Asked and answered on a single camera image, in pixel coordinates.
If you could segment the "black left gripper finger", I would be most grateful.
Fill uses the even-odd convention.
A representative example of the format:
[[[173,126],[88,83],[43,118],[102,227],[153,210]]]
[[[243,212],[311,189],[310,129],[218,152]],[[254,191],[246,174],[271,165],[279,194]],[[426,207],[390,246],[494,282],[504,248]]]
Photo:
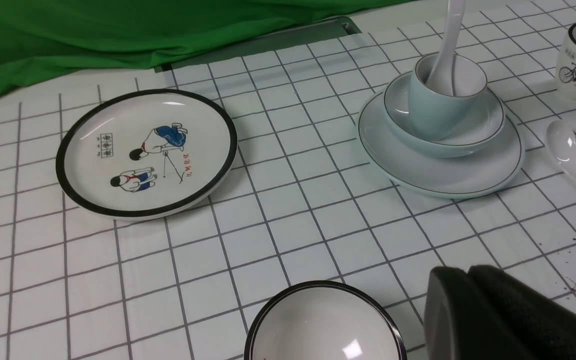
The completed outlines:
[[[576,314],[492,265],[429,272],[430,360],[576,360]]]

